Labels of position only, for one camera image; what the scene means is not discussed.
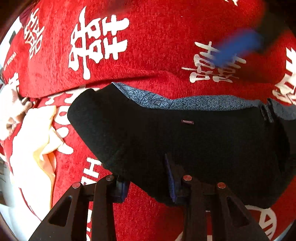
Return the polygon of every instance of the crumpled white fabric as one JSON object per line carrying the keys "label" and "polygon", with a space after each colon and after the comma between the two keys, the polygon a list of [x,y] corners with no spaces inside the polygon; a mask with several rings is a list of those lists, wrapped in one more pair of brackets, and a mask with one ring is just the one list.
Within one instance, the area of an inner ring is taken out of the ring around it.
{"label": "crumpled white fabric", "polygon": [[56,106],[30,109],[13,139],[10,165],[25,200],[42,220],[51,209],[55,156],[63,141],[52,127]]}

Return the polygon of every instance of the red blanket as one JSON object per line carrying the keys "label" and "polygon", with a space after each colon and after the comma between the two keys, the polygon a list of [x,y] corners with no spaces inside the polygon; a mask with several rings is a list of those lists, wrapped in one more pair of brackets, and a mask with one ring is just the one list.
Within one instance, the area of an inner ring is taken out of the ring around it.
{"label": "red blanket", "polygon": [[[172,99],[232,94],[295,103],[295,83],[288,77],[296,72],[296,39],[290,31],[264,55],[235,57],[226,69],[210,62],[221,39],[259,23],[262,1],[131,0],[115,12],[107,2],[40,1],[28,27],[12,42],[4,67],[6,80],[18,72],[20,94],[34,98],[83,84],[102,88],[115,80]],[[59,107],[53,125],[65,141],[55,152],[53,204],[73,182],[90,184],[109,173],[67,119],[68,106],[80,92],[45,97],[39,104]],[[268,210],[249,207],[270,239],[296,218],[295,188],[296,179]],[[127,201],[114,210],[118,240],[174,241],[182,231],[179,208],[157,203],[135,185]]]}

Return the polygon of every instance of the cream-colored garment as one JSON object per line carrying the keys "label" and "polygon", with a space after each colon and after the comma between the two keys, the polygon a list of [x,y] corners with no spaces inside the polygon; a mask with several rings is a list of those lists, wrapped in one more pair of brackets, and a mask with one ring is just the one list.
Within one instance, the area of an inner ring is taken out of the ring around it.
{"label": "cream-colored garment", "polygon": [[13,139],[10,164],[25,200],[42,220],[51,208],[55,156],[63,141],[52,127],[56,106],[30,109]]}

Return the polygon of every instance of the gray patterned fabric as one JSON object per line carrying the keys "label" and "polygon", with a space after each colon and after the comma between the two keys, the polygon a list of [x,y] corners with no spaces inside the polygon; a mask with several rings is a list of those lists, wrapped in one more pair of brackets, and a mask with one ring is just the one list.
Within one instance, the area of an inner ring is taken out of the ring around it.
{"label": "gray patterned fabric", "polygon": [[284,120],[296,119],[296,106],[284,106],[273,99],[268,99],[268,104],[264,104],[260,100],[246,100],[232,95],[203,95],[167,99],[158,94],[136,89],[123,83],[113,82],[113,84],[127,98],[149,109],[229,111],[257,107],[261,108],[262,115],[265,119],[273,122],[270,111],[271,107],[276,116]]}

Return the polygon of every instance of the silver screw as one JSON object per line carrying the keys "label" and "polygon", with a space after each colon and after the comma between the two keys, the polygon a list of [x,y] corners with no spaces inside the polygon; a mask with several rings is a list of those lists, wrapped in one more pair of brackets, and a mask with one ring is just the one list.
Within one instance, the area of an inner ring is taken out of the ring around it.
{"label": "silver screw", "polygon": [[73,183],[73,184],[72,184],[72,187],[76,189],[76,188],[79,188],[80,185],[81,185],[81,184],[80,184],[79,182],[76,182],[76,183]]}
{"label": "silver screw", "polygon": [[225,183],[218,183],[217,186],[218,186],[218,188],[220,188],[220,189],[224,189],[224,188],[226,188],[226,184],[225,184]]}
{"label": "silver screw", "polygon": [[106,180],[107,181],[113,181],[114,180],[114,176],[113,175],[106,176]]}
{"label": "silver screw", "polygon": [[183,176],[183,179],[188,182],[188,181],[191,181],[192,180],[192,176],[190,176],[190,175],[184,175]]}

